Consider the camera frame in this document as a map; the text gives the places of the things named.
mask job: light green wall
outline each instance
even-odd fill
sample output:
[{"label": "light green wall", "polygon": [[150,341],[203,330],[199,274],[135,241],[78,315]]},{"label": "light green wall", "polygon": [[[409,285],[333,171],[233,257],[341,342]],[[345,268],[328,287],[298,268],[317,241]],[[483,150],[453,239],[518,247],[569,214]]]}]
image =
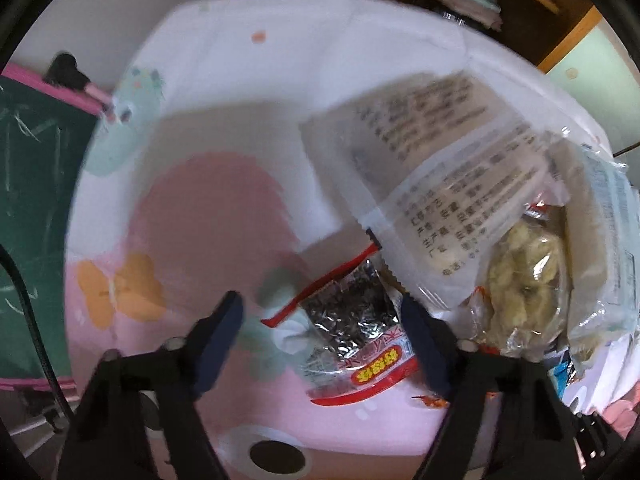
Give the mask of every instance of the light green wall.
[{"label": "light green wall", "polygon": [[[571,68],[574,79],[567,75]],[[600,123],[614,152],[640,140],[640,86],[603,27],[587,34],[548,76]]]}]

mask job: orange dot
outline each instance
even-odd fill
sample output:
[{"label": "orange dot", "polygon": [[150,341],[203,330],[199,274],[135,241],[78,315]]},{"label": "orange dot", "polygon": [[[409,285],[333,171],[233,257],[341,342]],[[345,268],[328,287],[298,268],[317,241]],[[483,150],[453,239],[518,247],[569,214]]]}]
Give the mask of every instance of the orange dot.
[{"label": "orange dot", "polygon": [[258,30],[251,35],[251,41],[254,43],[264,43],[267,40],[267,33],[264,30]]}]

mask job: white package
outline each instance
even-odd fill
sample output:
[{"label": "white package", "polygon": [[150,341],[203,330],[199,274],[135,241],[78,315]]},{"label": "white package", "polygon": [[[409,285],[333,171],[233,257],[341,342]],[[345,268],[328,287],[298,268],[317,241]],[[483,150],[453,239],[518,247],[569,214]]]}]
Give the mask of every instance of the white package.
[{"label": "white package", "polygon": [[481,254],[553,186],[551,135],[465,73],[412,76],[302,130],[390,270],[434,311],[471,295]]},{"label": "white package", "polygon": [[594,350],[638,323],[640,224],[620,165],[567,140],[553,148],[571,199],[566,205],[573,290],[567,337],[578,371]]}]

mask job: green chalkboard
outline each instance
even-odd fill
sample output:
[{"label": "green chalkboard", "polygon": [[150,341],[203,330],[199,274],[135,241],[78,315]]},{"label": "green chalkboard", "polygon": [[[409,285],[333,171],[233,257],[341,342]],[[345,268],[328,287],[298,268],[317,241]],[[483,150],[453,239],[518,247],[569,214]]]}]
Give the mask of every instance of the green chalkboard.
[{"label": "green chalkboard", "polygon": [[[70,376],[63,264],[66,222],[97,118],[0,76],[0,243],[26,282],[58,376]],[[17,295],[0,269],[0,378],[43,377]]]}]

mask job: plastic bag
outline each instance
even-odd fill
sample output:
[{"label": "plastic bag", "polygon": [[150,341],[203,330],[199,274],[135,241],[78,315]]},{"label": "plastic bag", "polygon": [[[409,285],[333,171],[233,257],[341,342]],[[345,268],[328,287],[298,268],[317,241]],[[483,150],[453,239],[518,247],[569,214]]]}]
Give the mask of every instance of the plastic bag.
[{"label": "plastic bag", "polygon": [[315,404],[339,406],[372,397],[418,369],[409,339],[398,323],[402,295],[380,279],[378,254],[367,249],[307,287],[263,323],[277,328],[293,312],[303,313],[312,347],[297,364]]},{"label": "plastic bag", "polygon": [[479,340],[504,355],[541,359],[566,325],[569,285],[561,237],[523,216],[495,245],[484,291],[472,303]]},{"label": "plastic bag", "polygon": [[547,187],[550,134],[459,73],[413,76],[302,126],[389,269],[432,312],[474,290],[479,256]]},{"label": "plastic bag", "polygon": [[619,164],[567,140],[553,156],[571,200],[566,206],[573,291],[567,337],[576,369],[638,322],[640,223]]}]

